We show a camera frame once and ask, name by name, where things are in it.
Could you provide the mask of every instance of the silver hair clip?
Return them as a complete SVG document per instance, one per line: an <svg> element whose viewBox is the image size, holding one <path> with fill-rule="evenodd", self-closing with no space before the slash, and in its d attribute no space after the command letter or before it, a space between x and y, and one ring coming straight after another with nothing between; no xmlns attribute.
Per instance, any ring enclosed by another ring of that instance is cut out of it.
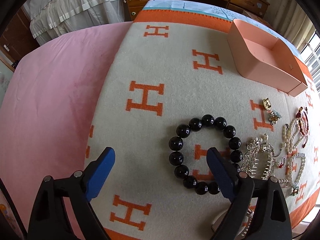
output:
<svg viewBox="0 0 320 240"><path fill-rule="evenodd" d="M248 151L243 157L241 171L246 172L251 178L256 178L256 169L259 161L259 159L257 159L257 155L259 152L266 152L268 154L268 160L261 179L267 180L273 175L274 165L276 163L273 146L268 143L268 135L264 134L263 139L255 138L247 141L246 147Z"/></svg>

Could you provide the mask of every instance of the black bead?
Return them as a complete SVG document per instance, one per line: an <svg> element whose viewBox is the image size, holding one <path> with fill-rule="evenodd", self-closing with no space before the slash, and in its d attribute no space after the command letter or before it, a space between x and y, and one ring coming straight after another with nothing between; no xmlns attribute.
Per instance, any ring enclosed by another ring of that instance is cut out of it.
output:
<svg viewBox="0 0 320 240"><path fill-rule="evenodd" d="M234 150L231 154L230 154L230 160L233 163L238 163L242 160L242 152L239 150Z"/></svg>
<svg viewBox="0 0 320 240"><path fill-rule="evenodd" d="M204 181L198 182L197 186L195 187L195 192L198 195L204 195L208 192L208 184Z"/></svg>
<svg viewBox="0 0 320 240"><path fill-rule="evenodd" d="M214 120L214 125L217 130L222 131L227 126L227 121L223 117L217 117L216 120Z"/></svg>
<svg viewBox="0 0 320 240"><path fill-rule="evenodd" d="M232 165L236 168L237 172L241 171L240 166L237 163L233 163Z"/></svg>
<svg viewBox="0 0 320 240"><path fill-rule="evenodd" d="M206 114L201 118L202 125L210 127L214 125L214 118L211 114Z"/></svg>
<svg viewBox="0 0 320 240"><path fill-rule="evenodd" d="M191 130L198 132L202 126L201 120L199 118L192 118L189 122L189 127Z"/></svg>
<svg viewBox="0 0 320 240"><path fill-rule="evenodd" d="M178 179L184 179L189 175L189 168L186 165L179 165L174 169L174 175Z"/></svg>
<svg viewBox="0 0 320 240"><path fill-rule="evenodd" d="M226 138L232 138L233 136L236 135L236 129L232 125L228 125L224 130L223 130L223 135Z"/></svg>
<svg viewBox="0 0 320 240"><path fill-rule="evenodd" d="M241 140L238 137L233 137L229 140L229 147L232 150L237 150L241 146Z"/></svg>
<svg viewBox="0 0 320 240"><path fill-rule="evenodd" d="M186 188L194 188L197 186L197 180L194 176L188 176L183 179L183 185Z"/></svg>
<svg viewBox="0 0 320 240"><path fill-rule="evenodd" d="M172 137L169 141L169 147L173 151L179 151L183 147L183 140L178 136Z"/></svg>
<svg viewBox="0 0 320 240"><path fill-rule="evenodd" d="M169 162L174 166L179 166L183 163L183 154L181 152L173 152L169 155Z"/></svg>
<svg viewBox="0 0 320 240"><path fill-rule="evenodd" d="M180 124L176 129L177 135L181 138L187 138L190 135L190 127L186 124Z"/></svg>
<svg viewBox="0 0 320 240"><path fill-rule="evenodd" d="M220 192L220 188L215 181L211 182L208 188L211 195L217 195Z"/></svg>

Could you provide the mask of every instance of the gold brooch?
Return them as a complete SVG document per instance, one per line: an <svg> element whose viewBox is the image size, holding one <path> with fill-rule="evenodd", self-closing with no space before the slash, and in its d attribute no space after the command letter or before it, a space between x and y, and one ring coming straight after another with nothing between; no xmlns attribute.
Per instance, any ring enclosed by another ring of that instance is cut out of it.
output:
<svg viewBox="0 0 320 240"><path fill-rule="evenodd" d="M263 106L264 106L264 108L265 108L267 111L270 111L270 109L271 109L271 103L270 103L269 98L265 98L265 99L263 100Z"/></svg>

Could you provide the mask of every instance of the wall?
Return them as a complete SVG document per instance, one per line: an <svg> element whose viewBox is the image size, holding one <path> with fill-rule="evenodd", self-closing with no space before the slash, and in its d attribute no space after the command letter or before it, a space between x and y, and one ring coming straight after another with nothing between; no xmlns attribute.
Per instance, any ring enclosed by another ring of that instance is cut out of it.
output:
<svg viewBox="0 0 320 240"><path fill-rule="evenodd" d="M13 72L0 60L0 107Z"/></svg>

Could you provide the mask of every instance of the pink tray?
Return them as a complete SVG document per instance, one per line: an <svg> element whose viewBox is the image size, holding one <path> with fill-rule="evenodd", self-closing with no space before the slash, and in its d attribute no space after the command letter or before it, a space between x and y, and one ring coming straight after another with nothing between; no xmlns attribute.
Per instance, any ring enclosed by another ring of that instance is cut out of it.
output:
<svg viewBox="0 0 320 240"><path fill-rule="evenodd" d="M307 89L307 82L297 60L281 39L247 22L234 19L228 43L236 68L243 77L294 97Z"/></svg>

